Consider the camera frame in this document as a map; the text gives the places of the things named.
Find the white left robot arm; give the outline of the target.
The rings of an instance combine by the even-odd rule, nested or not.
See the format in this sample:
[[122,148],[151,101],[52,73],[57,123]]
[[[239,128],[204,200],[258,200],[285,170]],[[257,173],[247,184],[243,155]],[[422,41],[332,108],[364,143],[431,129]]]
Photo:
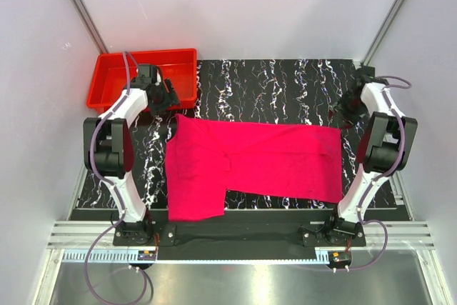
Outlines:
[[160,114],[179,104],[160,67],[140,64],[136,70],[137,76],[128,78],[118,100],[103,114],[83,123],[84,165],[107,187],[118,210],[119,219],[113,223],[115,246],[147,245],[154,239],[151,215],[133,177],[130,126],[147,109]]

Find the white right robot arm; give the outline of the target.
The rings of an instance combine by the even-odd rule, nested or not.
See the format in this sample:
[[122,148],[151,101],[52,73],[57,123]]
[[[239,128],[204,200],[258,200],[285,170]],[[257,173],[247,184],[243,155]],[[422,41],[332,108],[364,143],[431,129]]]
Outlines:
[[[390,79],[404,85],[390,84]],[[351,128],[369,115],[358,145],[358,170],[347,194],[323,225],[322,236],[330,245],[344,245],[362,235],[366,210],[377,191],[406,166],[418,122],[396,105],[391,89],[409,89],[411,83],[390,76],[375,76],[372,66],[360,66],[346,93],[331,106],[329,116],[341,118]]]

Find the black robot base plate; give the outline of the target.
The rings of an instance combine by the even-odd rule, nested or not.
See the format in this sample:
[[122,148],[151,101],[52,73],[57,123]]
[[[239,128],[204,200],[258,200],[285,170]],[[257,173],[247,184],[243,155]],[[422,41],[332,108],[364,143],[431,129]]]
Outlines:
[[152,211],[137,224],[120,224],[114,245],[156,247],[161,261],[304,260],[316,248],[366,244],[360,223],[328,209],[229,210],[203,221],[171,221]]

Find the pink t shirt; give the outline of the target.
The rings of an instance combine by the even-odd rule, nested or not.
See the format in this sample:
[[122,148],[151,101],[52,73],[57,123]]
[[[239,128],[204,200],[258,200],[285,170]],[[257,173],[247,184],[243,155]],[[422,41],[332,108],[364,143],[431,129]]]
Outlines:
[[171,221],[224,215],[227,191],[334,204],[343,198],[338,129],[181,114],[176,122],[165,156]]

